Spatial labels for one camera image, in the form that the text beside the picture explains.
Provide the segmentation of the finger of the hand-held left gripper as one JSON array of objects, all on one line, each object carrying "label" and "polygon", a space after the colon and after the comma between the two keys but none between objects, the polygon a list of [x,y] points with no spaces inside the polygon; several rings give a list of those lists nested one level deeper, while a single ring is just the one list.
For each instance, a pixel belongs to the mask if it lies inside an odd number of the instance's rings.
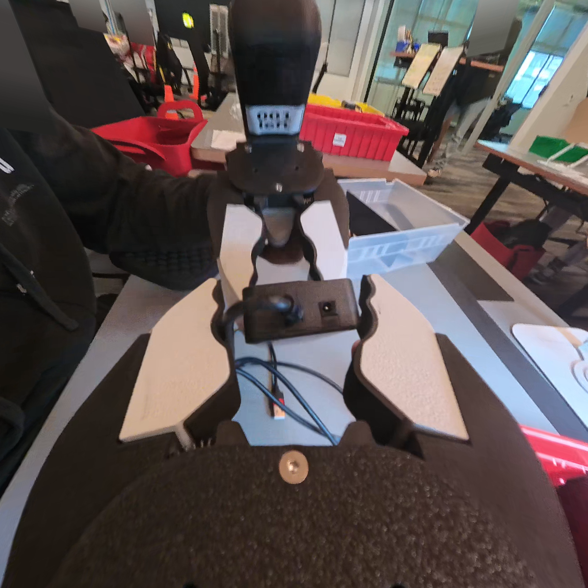
[{"label": "finger of the hand-held left gripper", "polygon": [[263,245],[262,218],[245,205],[227,205],[219,252],[224,295],[242,295],[249,287],[255,276],[254,256],[260,245]]},{"label": "finger of the hand-held left gripper", "polygon": [[299,226],[312,278],[319,281],[346,278],[348,248],[341,236],[331,202],[312,203],[300,214]]}]

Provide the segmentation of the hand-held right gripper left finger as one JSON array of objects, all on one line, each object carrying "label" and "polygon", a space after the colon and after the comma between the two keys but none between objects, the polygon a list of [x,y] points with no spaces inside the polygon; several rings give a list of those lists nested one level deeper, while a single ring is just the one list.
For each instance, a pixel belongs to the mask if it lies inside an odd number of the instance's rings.
[{"label": "hand-held right gripper left finger", "polygon": [[224,311],[220,285],[204,281],[151,329],[119,432],[122,443],[172,433],[183,449],[195,449],[238,410],[229,352],[213,329]]}]

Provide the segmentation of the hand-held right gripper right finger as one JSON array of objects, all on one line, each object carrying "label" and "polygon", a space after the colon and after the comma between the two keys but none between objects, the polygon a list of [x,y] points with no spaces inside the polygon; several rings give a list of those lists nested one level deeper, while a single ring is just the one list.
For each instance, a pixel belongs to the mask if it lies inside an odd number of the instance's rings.
[{"label": "hand-held right gripper right finger", "polygon": [[469,440],[430,322],[376,274],[362,278],[359,307],[359,341],[343,385],[353,417],[375,440],[408,440],[413,432]]}]

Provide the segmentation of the clear plastic bin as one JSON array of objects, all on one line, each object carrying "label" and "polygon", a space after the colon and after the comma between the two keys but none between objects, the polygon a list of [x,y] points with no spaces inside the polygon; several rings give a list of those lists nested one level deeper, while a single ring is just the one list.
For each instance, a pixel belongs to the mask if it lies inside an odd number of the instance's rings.
[{"label": "clear plastic bin", "polygon": [[342,179],[339,185],[345,195],[350,191],[397,229],[350,236],[350,279],[433,262],[470,222],[401,180]]}]

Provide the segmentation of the black usb hub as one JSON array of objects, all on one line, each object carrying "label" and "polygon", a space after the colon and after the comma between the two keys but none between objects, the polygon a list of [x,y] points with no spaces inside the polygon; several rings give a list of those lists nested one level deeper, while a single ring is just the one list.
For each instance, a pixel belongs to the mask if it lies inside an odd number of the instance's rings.
[{"label": "black usb hub", "polygon": [[242,303],[247,343],[354,330],[359,323],[348,278],[250,286],[243,290]]}]

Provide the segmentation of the red plastic bin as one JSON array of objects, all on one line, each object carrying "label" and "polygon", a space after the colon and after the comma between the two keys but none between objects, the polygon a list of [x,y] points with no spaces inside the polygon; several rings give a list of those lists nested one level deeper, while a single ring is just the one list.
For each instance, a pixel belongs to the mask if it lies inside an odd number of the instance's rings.
[{"label": "red plastic bin", "polygon": [[555,488],[587,475],[587,443],[520,425]]}]

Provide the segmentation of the person's left forearm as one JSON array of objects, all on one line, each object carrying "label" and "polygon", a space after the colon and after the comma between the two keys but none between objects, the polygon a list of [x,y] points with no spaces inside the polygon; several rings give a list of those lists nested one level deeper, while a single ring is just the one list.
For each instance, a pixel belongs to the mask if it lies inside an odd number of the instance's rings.
[{"label": "person's left forearm", "polygon": [[175,178],[150,170],[91,130],[73,129],[75,163],[62,204],[86,248],[108,256],[212,246],[207,204],[213,174]]}]

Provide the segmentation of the black bin divider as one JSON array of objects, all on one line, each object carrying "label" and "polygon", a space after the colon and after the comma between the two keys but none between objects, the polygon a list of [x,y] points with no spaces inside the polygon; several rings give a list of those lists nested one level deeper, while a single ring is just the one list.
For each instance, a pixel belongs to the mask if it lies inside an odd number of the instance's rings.
[{"label": "black bin divider", "polygon": [[350,191],[346,197],[349,206],[349,232],[351,237],[361,237],[397,231]]}]

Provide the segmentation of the red ribbed bin white label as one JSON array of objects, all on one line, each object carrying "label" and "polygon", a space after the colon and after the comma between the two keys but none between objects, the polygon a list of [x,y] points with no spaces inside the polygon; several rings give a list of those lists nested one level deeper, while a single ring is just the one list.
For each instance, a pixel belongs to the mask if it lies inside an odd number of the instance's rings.
[{"label": "red ribbed bin white label", "polygon": [[309,104],[300,138],[325,155],[390,162],[408,133],[384,116]]}]

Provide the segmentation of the red plastic basket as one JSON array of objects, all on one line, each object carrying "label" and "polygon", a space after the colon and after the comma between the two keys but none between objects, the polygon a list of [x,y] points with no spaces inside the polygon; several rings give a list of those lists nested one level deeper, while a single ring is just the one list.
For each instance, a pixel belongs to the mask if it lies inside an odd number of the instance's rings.
[{"label": "red plastic basket", "polygon": [[157,116],[141,116],[92,131],[136,163],[179,178],[193,168],[192,143],[207,123],[199,106],[181,100],[161,105]]}]

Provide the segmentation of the black chair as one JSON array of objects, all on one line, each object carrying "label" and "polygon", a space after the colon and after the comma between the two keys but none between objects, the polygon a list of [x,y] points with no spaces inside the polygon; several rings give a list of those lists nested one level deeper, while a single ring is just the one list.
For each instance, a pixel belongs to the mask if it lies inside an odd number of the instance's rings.
[{"label": "black chair", "polygon": [[431,104],[427,106],[424,118],[394,119],[408,129],[408,134],[403,136],[396,150],[422,169],[440,137],[444,119],[442,99],[437,96],[433,97]]}]

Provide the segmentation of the black backpack yellow trim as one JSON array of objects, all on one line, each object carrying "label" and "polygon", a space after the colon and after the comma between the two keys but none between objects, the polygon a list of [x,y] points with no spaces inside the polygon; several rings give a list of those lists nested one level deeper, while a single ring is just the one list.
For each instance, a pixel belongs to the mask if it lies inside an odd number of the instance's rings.
[{"label": "black backpack yellow trim", "polygon": [[161,87],[168,85],[174,94],[181,94],[182,64],[173,50],[170,37],[162,32],[157,34],[153,64],[156,84]]}]

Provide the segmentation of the red bag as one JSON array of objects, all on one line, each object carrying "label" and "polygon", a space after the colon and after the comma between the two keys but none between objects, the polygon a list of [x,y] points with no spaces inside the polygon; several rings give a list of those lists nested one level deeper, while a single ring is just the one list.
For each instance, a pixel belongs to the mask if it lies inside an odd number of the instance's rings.
[{"label": "red bag", "polygon": [[526,244],[505,245],[503,237],[511,228],[512,225],[504,220],[484,222],[474,230],[471,237],[502,267],[522,281],[539,263],[546,250]]}]

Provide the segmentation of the black screen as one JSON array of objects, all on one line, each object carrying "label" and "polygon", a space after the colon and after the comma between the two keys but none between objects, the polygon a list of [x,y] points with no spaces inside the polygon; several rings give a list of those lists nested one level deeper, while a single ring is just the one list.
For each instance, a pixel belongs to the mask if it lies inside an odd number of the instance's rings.
[{"label": "black screen", "polygon": [[229,6],[231,1],[154,1],[158,27],[171,38],[187,40],[194,29],[199,38],[210,41],[210,4]]}]

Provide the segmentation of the easel board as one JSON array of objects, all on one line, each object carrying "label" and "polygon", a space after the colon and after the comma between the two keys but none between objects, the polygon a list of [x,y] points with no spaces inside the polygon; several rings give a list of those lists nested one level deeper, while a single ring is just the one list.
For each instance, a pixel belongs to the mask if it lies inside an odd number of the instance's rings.
[{"label": "easel board", "polygon": [[437,43],[422,44],[413,56],[413,60],[401,80],[401,85],[406,88],[417,89],[441,48],[442,46]]},{"label": "easel board", "polygon": [[449,78],[452,76],[464,53],[464,45],[454,48],[445,47],[439,54],[422,93],[434,97],[440,96]]}]

